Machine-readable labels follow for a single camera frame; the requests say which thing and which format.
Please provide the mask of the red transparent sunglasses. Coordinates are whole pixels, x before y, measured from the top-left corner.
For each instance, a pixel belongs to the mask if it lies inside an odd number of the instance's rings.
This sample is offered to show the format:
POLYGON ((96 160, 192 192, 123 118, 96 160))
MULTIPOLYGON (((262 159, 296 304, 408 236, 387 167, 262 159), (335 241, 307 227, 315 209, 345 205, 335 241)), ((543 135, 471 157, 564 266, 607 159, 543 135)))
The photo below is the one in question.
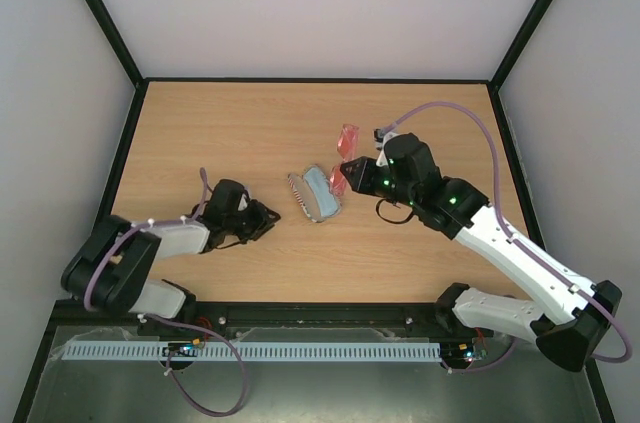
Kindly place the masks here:
POLYGON ((359 127, 352 124, 344 124, 337 141, 337 153, 341 160, 331 170, 329 176, 330 192, 341 197, 346 189, 347 181, 341 173, 341 165, 355 158, 359 140, 359 127))

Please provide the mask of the blue cleaning cloth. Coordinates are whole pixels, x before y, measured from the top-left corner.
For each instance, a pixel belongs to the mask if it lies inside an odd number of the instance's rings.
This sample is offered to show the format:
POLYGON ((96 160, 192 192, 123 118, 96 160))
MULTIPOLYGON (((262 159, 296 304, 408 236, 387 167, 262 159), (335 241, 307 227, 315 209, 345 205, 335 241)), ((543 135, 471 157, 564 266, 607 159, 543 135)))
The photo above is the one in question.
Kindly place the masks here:
POLYGON ((312 166, 304 173, 303 179, 316 200, 320 216, 323 219, 336 216, 341 210, 341 203, 331 192, 325 173, 319 167, 312 166))

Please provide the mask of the striped sunglasses case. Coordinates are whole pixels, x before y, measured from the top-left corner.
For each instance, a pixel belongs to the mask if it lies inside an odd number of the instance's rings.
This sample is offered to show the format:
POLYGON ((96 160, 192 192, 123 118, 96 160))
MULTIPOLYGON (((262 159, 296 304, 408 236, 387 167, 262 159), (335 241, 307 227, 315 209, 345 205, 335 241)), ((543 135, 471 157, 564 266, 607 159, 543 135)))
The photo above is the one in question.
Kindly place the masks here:
POLYGON ((329 179, 319 166, 311 165, 301 174, 289 173, 287 180, 294 198, 311 222, 322 223, 341 212, 341 202, 331 192, 329 179))

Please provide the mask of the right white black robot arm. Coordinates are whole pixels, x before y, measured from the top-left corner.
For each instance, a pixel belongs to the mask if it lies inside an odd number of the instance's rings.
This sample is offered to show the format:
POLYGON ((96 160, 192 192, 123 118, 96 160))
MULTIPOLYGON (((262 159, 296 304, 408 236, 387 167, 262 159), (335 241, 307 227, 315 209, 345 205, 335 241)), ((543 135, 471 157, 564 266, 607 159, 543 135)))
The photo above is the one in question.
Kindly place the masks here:
POLYGON ((340 137, 333 171, 359 194, 406 205, 426 227, 498 268, 527 294, 518 300, 451 285, 439 298, 436 322, 455 335, 466 327, 507 334, 536 345, 560 368, 579 372, 611 326, 621 290, 573 272, 502 219, 496 203, 460 178, 441 174, 427 144, 414 134, 392 135, 378 158, 356 157, 340 137))

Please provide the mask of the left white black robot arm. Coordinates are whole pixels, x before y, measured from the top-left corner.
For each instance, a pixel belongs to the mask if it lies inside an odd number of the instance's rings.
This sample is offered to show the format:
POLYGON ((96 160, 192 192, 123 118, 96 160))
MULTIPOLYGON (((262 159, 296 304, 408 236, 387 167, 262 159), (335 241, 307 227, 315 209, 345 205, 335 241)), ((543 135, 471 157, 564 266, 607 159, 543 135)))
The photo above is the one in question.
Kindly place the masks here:
POLYGON ((151 279, 156 261, 227 249, 228 237, 235 239, 230 246, 256 241, 280 219, 237 181, 222 179, 215 187, 204 182, 200 202, 176 219, 131 222, 117 215, 105 217, 66 266, 60 284, 89 312, 174 319, 188 291, 151 279))

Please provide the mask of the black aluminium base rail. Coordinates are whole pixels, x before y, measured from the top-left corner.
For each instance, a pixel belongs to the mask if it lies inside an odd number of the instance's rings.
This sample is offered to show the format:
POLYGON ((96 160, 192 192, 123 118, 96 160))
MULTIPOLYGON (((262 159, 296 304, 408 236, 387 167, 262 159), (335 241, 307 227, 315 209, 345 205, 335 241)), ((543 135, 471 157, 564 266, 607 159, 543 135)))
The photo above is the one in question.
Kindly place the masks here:
MULTIPOLYGON (((453 321, 441 326, 437 306, 416 304, 320 304, 320 303, 231 303, 190 301, 178 313, 181 323, 204 326, 228 338, 253 328, 297 329, 375 329, 389 330, 401 338, 427 338, 434 342, 471 340, 494 332, 478 324, 465 327, 453 321)), ((55 303, 46 330, 54 332, 61 326, 125 326, 143 336, 158 336, 164 340, 180 339, 193 332, 165 328, 157 322, 140 324, 132 314, 113 316, 102 312, 87 312, 75 300, 55 303)))

